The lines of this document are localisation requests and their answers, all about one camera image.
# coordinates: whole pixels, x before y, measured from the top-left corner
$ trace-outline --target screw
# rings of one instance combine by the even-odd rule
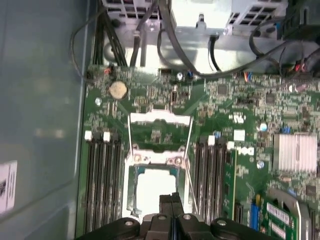
[[[263,161],[258,161],[258,162],[256,163],[256,167],[257,167],[258,169],[263,169],[264,166],[265,166],[265,163],[264,163]]]
[[[153,23],[151,23],[150,26],[149,26],[149,28],[150,28],[150,31],[152,32],[152,31],[155,30],[155,25],[154,25]]]
[[[95,103],[95,105],[100,106],[101,103],[102,103],[101,98],[97,97],[97,98],[95,99],[94,103]]]
[[[134,155],[134,161],[135,162],[140,162],[141,161],[141,156],[140,155]]]
[[[225,221],[223,221],[223,220],[218,220],[216,223],[219,224],[220,226],[227,225],[227,223]]]
[[[174,160],[174,163],[175,163],[176,165],[181,165],[182,159],[181,159],[180,157],[177,157],[177,158]]]
[[[190,220],[190,219],[191,219],[191,216],[190,216],[189,214],[185,214],[185,215],[183,215],[183,218],[184,218],[185,220]]]
[[[184,75],[182,72],[178,72],[177,75],[176,75],[176,78],[181,81],[183,78],[184,78]]]

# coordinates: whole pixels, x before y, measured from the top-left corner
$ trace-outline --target green circuit board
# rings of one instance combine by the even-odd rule
[[[137,202],[137,182],[152,164],[143,165],[146,159],[134,155],[125,177],[131,151],[179,153],[186,147],[195,198],[201,201],[206,195],[222,200],[215,212],[204,216],[206,222],[222,216],[249,226],[253,199],[275,187],[293,191],[306,201],[317,212],[319,228],[320,180],[315,161],[310,160],[301,171],[286,171],[274,163],[275,135],[319,139],[318,84],[276,89],[272,86],[281,83],[280,76],[253,74],[251,82],[266,86],[255,88],[239,74],[208,81],[167,69],[97,65],[89,68],[88,75],[103,77],[85,91],[77,237],[123,217],[125,211],[139,217],[142,203]],[[145,121],[147,113],[154,121]],[[317,146],[314,154],[318,161]],[[166,170],[171,178],[147,182],[160,188],[162,181],[171,179],[161,193],[175,189],[185,196],[181,197],[184,207],[195,212],[184,158],[166,159],[168,164],[157,168]],[[225,161],[223,166],[218,164],[220,159]],[[221,178],[215,177],[219,171]],[[208,203],[218,204],[214,199]],[[198,204],[201,215],[206,207],[203,202]]]

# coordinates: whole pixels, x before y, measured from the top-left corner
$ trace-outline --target wire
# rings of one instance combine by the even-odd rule
[[[162,54],[161,52],[161,43],[162,43],[162,33],[164,32],[165,30],[164,29],[161,29],[158,33],[158,38],[157,38],[157,41],[156,41],[156,50],[157,50],[157,53],[158,53],[158,56],[160,58],[160,61],[165,65],[167,66],[168,68],[170,69],[174,69],[174,70],[178,70],[178,71],[185,71],[185,70],[188,70],[185,66],[181,66],[181,65],[175,65],[171,62],[169,62],[165,57],[164,55]]]
[[[160,9],[162,19],[165,23],[165,31],[167,32],[167,35],[170,39],[170,42],[173,46],[174,51],[176,52],[178,57],[181,59],[183,64],[185,64],[187,69],[192,71],[198,77],[205,78],[206,80],[217,81],[218,78],[223,78],[223,77],[229,76],[230,74],[233,74],[233,73],[242,72],[242,71],[249,69],[250,67],[262,62],[263,60],[269,58],[272,54],[276,53],[277,51],[281,50],[282,48],[288,47],[292,43],[296,42],[295,40],[285,41],[284,43],[276,46],[274,49],[268,51],[266,54],[262,55],[258,59],[255,59],[251,62],[248,62],[248,63],[246,63],[242,66],[236,67],[234,69],[223,71],[223,72],[204,74],[204,73],[200,73],[199,71],[197,71],[195,66],[190,62],[190,60],[186,56],[185,52],[181,48],[181,46],[177,40],[177,37],[175,35],[175,30],[174,30],[172,22],[171,22],[171,17],[170,17],[169,10],[167,8],[166,0],[159,0],[159,9]]]
[[[139,35],[134,36],[133,40],[133,52],[130,60],[130,67],[135,67],[137,63],[137,57],[138,57],[138,52],[140,48],[140,32],[146,23],[146,21],[151,17],[152,13],[157,10],[158,8],[158,0],[155,0],[151,7],[146,11],[146,13],[143,15],[142,19],[139,21],[138,26],[136,26],[136,31],[139,33]]]
[[[76,61],[76,55],[75,55],[75,38],[76,35],[78,34],[78,32],[80,32],[81,29],[83,29],[85,26],[89,25],[90,23],[92,23],[94,20],[96,20],[97,17],[99,17],[102,13],[104,13],[106,11],[105,8],[100,9],[95,15],[93,15],[92,17],[90,17],[84,24],[82,24],[80,27],[78,27],[72,34],[70,37],[70,57],[71,57],[71,61],[72,64],[76,70],[76,73],[88,84],[92,84],[95,83],[96,81],[98,81],[99,79],[103,78],[103,76],[105,74],[100,74],[98,75],[96,78],[94,79],[89,79],[85,76],[82,75],[82,72],[79,68],[79,65]]]
[[[286,47],[283,48],[281,54],[280,54],[280,57],[279,57],[279,74],[281,77],[284,77],[285,76],[285,73],[283,72],[282,70],[282,62],[283,62],[283,59],[284,59],[284,55],[285,55],[285,52],[286,52]]]
[[[115,32],[114,26],[112,25],[107,11],[102,12],[102,17],[104,21],[104,29],[109,39],[116,63],[118,64],[118,66],[127,67],[128,64],[126,61],[124,49],[119,41],[119,38]]]
[[[267,25],[270,25],[270,24],[276,24],[276,23],[279,23],[279,22],[282,22],[285,18],[284,17],[275,17],[271,20],[268,20],[268,21],[265,21],[263,23],[261,23],[260,25],[258,25],[251,33],[250,35],[250,38],[249,38],[249,46],[250,46],[250,49],[251,51],[257,56],[257,58],[260,58],[261,56],[264,55],[264,53],[262,51],[260,51],[257,46],[255,45],[255,42],[254,42],[254,35],[255,33],[262,27],[264,26],[267,26]],[[275,67],[277,70],[279,70],[280,66],[279,66],[279,63],[277,62],[277,60],[271,58],[271,57],[268,57],[267,59],[268,61],[270,61]]]
[[[98,10],[103,8],[101,1],[98,1]],[[102,16],[97,17],[95,36],[94,36],[94,46],[93,46],[93,57],[92,64],[103,65],[104,64],[104,24]]]
[[[211,61],[212,61],[214,68],[218,72],[221,72],[221,69],[218,66],[218,64],[216,62],[216,58],[215,58],[215,43],[218,39],[219,39],[219,36],[211,36],[210,37],[210,50],[209,50],[209,52],[210,52],[210,58],[211,58]]]

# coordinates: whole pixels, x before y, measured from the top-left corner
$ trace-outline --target ram slot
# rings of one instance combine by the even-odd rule
[[[204,172],[206,169],[207,162],[207,152],[208,144],[207,143],[198,143],[196,145],[195,152],[195,169],[194,169],[194,193],[196,198],[196,204],[198,208],[198,213],[201,216],[204,216],[206,213],[205,210],[205,196],[203,183],[206,182],[204,178]]]
[[[225,164],[226,164],[226,153],[227,146],[225,144],[216,143],[213,146],[213,162],[215,163],[215,168],[212,169],[214,172],[214,211],[212,211],[213,216],[212,219],[217,219],[222,217],[222,208],[224,203],[223,198],[223,186],[225,180]]]
[[[209,224],[222,217],[223,183],[227,146],[198,142],[195,153],[195,198],[198,212]]]
[[[114,141],[113,145],[113,168],[112,168],[112,213],[111,221],[115,221],[120,217],[119,214],[119,204],[121,198],[119,198],[119,174],[120,174],[120,160],[121,160],[121,141]]]
[[[316,240],[318,238],[316,234],[317,222],[316,222],[316,211],[310,210],[310,219],[311,219],[311,240]]]
[[[244,206],[242,206],[239,202],[236,202],[234,204],[234,221],[236,221],[238,224],[243,223],[243,217],[244,217]]]
[[[112,151],[113,144],[111,142],[105,143],[105,154],[104,154],[104,176],[103,176],[103,210],[102,210],[102,224],[106,225],[111,222],[111,171],[112,171]]]
[[[104,143],[99,142],[96,149],[94,174],[94,206],[93,206],[93,229],[101,227],[101,192],[102,192],[102,173],[104,164]]]
[[[85,188],[85,210],[84,210],[84,229],[85,233],[93,230],[93,177],[95,169],[95,152],[97,144],[95,141],[88,143],[88,160],[87,160],[87,175]]]

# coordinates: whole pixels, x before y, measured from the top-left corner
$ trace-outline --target heatsink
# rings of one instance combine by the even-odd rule
[[[272,168],[277,172],[316,173],[317,136],[275,134]]]

